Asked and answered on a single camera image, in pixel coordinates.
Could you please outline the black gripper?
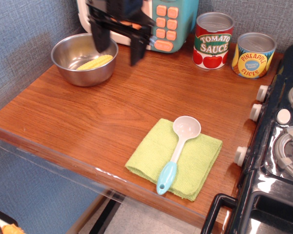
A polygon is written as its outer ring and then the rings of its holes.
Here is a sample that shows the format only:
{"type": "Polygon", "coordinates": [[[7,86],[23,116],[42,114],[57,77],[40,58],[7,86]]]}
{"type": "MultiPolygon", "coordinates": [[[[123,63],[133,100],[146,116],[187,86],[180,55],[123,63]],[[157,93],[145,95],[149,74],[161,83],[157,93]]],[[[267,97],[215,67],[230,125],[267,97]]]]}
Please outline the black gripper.
{"type": "Polygon", "coordinates": [[[142,12],[141,0],[87,0],[89,22],[99,53],[110,45],[110,32],[131,39],[130,65],[144,57],[155,21],[142,12]]]}

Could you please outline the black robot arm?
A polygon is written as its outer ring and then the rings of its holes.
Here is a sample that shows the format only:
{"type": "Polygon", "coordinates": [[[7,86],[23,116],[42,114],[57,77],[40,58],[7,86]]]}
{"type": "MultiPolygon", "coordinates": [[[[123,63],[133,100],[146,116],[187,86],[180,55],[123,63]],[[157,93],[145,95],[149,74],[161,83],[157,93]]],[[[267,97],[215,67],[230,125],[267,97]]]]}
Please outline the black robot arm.
{"type": "Polygon", "coordinates": [[[91,33],[98,52],[110,45],[110,32],[130,39],[130,64],[144,57],[155,21],[142,11],[141,0],[87,0],[91,33]]]}

